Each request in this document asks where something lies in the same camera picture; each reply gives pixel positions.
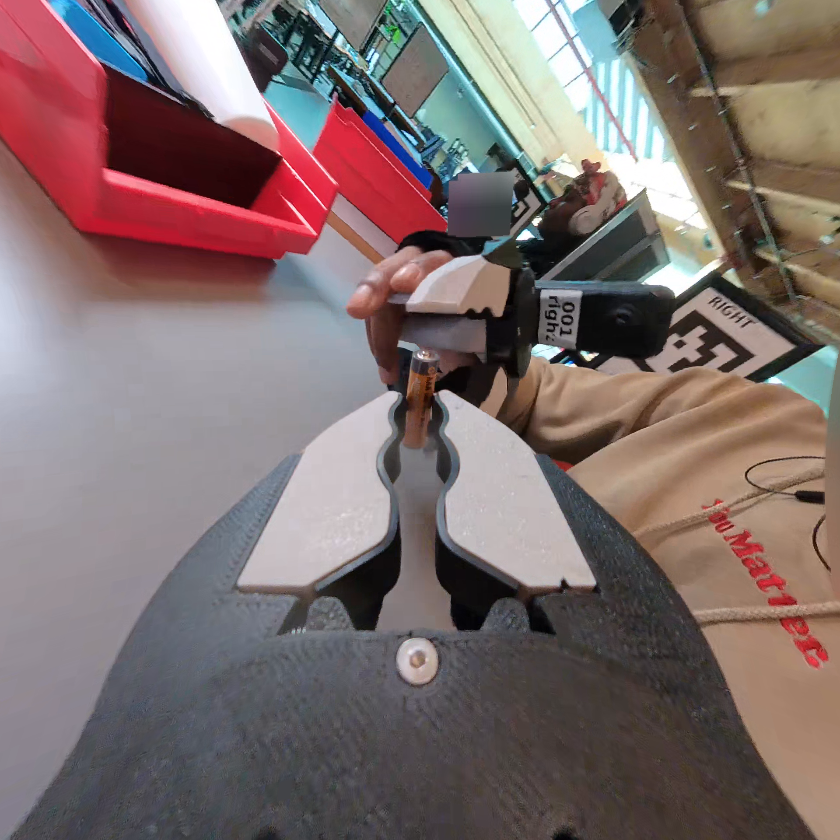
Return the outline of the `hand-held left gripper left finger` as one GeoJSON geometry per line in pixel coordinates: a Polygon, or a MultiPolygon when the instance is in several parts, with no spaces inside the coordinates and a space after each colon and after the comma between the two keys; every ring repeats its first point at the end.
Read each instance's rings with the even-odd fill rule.
{"type": "Polygon", "coordinates": [[[315,594],[394,540],[397,392],[334,423],[302,452],[238,577],[242,592],[315,594]]]}

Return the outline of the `orange black battery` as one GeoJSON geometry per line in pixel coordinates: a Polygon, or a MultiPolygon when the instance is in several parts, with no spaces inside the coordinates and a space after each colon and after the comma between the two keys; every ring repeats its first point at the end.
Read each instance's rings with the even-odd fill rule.
{"type": "Polygon", "coordinates": [[[418,348],[412,353],[405,396],[405,448],[420,449],[426,444],[439,362],[438,354],[432,350],[418,348]]]}

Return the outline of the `person's right hand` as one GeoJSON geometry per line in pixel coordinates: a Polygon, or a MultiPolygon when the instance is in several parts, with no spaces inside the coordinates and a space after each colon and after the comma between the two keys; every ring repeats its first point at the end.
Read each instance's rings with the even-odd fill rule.
{"type": "Polygon", "coordinates": [[[427,253],[417,247],[400,248],[373,267],[351,296],[346,310],[364,322],[369,348],[381,382],[397,382],[400,361],[398,342],[405,310],[391,302],[394,295],[411,296],[420,283],[453,256],[443,250],[427,253]]]}

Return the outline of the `person's right forearm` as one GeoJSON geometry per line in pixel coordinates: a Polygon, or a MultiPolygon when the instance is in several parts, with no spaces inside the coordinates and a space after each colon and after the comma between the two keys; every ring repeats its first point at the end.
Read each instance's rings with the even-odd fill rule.
{"type": "Polygon", "coordinates": [[[675,374],[605,374],[531,362],[497,420],[536,453],[571,466],[621,442],[635,459],[685,454],[823,455],[826,418],[813,402],[779,386],[702,367],[675,374]]]}

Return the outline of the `red storage bin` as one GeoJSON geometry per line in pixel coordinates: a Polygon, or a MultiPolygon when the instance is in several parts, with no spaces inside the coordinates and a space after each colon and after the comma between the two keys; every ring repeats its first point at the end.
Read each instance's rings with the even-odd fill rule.
{"type": "Polygon", "coordinates": [[[395,243],[415,232],[445,232],[430,192],[359,115],[331,103],[313,155],[339,194],[395,243]]]}

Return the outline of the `small black box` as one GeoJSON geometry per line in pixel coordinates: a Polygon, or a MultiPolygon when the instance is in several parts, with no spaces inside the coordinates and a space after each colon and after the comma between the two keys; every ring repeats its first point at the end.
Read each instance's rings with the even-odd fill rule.
{"type": "Polygon", "coordinates": [[[261,26],[252,28],[240,47],[258,91],[265,93],[288,62],[286,49],[269,30],[261,26]]]}

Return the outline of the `black monitor screen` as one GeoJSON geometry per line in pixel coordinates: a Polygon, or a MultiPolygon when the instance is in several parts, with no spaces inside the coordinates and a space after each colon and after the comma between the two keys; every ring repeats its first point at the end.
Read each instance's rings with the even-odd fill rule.
{"type": "Polygon", "coordinates": [[[538,284],[561,281],[643,282],[670,263],[647,189],[546,271],[538,284]]]}

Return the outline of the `brown board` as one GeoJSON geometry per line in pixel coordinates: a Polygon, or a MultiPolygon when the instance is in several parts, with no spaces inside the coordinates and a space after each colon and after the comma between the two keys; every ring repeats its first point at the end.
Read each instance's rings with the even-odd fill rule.
{"type": "Polygon", "coordinates": [[[382,15],[386,1],[318,1],[348,41],[362,41],[382,15]]]}
{"type": "Polygon", "coordinates": [[[448,73],[445,55],[420,24],[385,72],[381,84],[408,118],[413,118],[448,73]]]}

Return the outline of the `framed marker poster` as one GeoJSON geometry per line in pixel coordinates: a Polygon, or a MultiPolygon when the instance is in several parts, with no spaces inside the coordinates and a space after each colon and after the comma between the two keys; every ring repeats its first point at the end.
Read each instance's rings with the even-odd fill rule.
{"type": "Polygon", "coordinates": [[[528,177],[518,175],[513,185],[510,238],[517,238],[544,206],[539,189],[528,177]]]}
{"type": "Polygon", "coordinates": [[[704,368],[766,382],[821,348],[768,303],[711,271],[678,295],[660,352],[644,360],[601,353],[588,366],[610,375],[704,368]]]}

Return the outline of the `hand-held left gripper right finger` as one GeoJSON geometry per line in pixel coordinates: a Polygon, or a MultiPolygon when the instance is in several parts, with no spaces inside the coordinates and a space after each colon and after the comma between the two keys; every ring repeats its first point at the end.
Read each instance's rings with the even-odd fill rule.
{"type": "Polygon", "coordinates": [[[445,544],[519,593],[593,592],[594,574],[533,450],[452,392],[437,394],[449,456],[445,544]]]}

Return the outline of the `blue storage bin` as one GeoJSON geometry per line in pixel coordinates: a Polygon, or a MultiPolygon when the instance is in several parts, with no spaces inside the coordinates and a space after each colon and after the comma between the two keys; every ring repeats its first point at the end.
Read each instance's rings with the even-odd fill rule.
{"type": "Polygon", "coordinates": [[[433,182],[433,175],[422,162],[420,153],[410,147],[404,140],[402,133],[388,122],[378,117],[374,111],[368,109],[362,117],[364,124],[373,132],[384,146],[394,154],[405,169],[423,186],[429,190],[433,182]]]}

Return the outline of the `red plastic bin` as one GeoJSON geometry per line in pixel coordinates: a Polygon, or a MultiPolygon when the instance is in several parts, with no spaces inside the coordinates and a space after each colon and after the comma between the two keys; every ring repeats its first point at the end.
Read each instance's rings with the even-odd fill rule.
{"type": "Polygon", "coordinates": [[[265,177],[240,169],[259,187],[245,198],[235,183],[233,131],[177,155],[206,186],[222,180],[228,200],[181,189],[125,169],[154,164],[141,141],[165,129],[172,110],[136,120],[134,105],[162,96],[101,63],[47,2],[2,2],[2,141],[81,232],[279,259],[306,254],[320,236],[339,188],[309,149],[278,119],[280,146],[291,153],[265,177]]]}

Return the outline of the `blue black foam block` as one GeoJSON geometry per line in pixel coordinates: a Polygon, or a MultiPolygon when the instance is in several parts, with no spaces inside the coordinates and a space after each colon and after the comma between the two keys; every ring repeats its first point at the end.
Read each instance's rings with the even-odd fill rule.
{"type": "Polygon", "coordinates": [[[149,82],[149,76],[128,50],[76,1],[49,1],[54,11],[79,38],[81,43],[106,67],[120,71],[137,81],[149,82]]]}

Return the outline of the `white water bottle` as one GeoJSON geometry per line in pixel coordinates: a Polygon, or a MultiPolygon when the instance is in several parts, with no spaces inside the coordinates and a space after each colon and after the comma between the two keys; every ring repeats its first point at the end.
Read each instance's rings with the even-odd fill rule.
{"type": "Polygon", "coordinates": [[[279,135],[215,1],[127,1],[182,88],[216,123],[270,152],[279,135]]]}

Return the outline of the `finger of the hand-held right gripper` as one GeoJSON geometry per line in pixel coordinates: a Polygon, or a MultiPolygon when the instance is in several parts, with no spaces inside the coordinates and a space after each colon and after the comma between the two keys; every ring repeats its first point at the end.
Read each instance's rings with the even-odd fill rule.
{"type": "Polygon", "coordinates": [[[399,344],[437,353],[449,352],[487,360],[487,322],[436,313],[408,313],[402,321],[399,344]]]}
{"type": "Polygon", "coordinates": [[[410,295],[388,302],[408,314],[434,316],[500,316],[507,305],[511,268],[483,256],[458,257],[434,270],[410,295]]]}

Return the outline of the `person's beige hoodie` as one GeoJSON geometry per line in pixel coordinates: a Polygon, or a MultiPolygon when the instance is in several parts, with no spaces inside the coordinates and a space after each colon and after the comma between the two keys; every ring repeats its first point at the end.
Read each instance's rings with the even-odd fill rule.
{"type": "Polygon", "coordinates": [[[780,493],[741,500],[744,473],[792,480],[823,455],[635,459],[632,439],[572,472],[650,552],[701,623],[752,739],[819,838],[838,838],[838,610],[813,549],[816,506],[780,493]]]}

